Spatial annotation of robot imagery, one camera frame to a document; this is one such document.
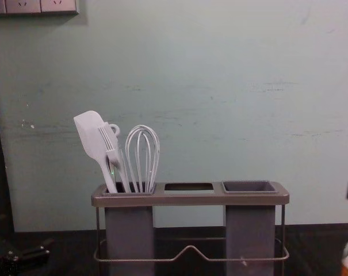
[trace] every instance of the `painted wall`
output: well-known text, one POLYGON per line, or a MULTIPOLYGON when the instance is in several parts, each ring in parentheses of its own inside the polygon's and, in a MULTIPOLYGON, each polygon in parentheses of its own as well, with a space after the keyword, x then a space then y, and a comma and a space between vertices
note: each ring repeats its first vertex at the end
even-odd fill
MULTIPOLYGON (((0 19, 0 128, 17 231, 94 228, 102 183, 72 118, 161 138, 159 181, 270 179, 287 223, 348 222, 348 0, 87 0, 0 19)), ((222 208, 156 210, 221 225, 222 208)))

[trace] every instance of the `whisk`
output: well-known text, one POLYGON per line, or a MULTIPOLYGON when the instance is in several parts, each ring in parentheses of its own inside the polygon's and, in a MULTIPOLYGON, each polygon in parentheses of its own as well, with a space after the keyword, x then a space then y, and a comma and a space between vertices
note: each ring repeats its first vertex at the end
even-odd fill
MULTIPOLYGON (((151 193, 153 191, 159 155, 160 141, 156 132, 146 125, 137 125, 132 128, 125 142, 125 158, 128 162, 129 172, 134 188, 138 189, 138 191, 136 190, 135 192, 151 193), (136 145, 134 148, 135 172, 131 161, 131 144, 134 140, 136 140, 136 145), (142 171, 141 151, 144 150, 146 152, 146 166, 144 167, 144 171, 142 171)), ((125 163, 124 167, 125 174, 128 175, 126 172, 127 166, 125 163)))

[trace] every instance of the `utensil caddy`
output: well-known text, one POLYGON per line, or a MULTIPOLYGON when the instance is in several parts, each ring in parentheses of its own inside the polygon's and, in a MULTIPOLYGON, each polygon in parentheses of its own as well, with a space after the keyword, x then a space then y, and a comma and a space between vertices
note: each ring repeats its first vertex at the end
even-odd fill
POLYGON ((174 262, 187 250, 194 250, 208 262, 224 262, 226 276, 273 276, 274 262, 282 262, 281 275, 284 274, 284 261, 289 258, 285 248, 285 205, 289 203, 289 193, 277 182, 157 183, 151 194, 110 194, 106 185, 101 185, 91 200, 96 207, 97 223, 94 259, 109 264, 110 276, 155 276, 155 262, 174 262), (155 258, 152 207, 193 205, 224 206, 226 257, 209 258, 188 245, 170 259, 155 258), (281 205, 280 257, 275 257, 274 252, 276 205, 281 205), (105 209, 104 241, 100 237, 100 208, 105 209), (101 257, 104 243, 109 259, 101 257))

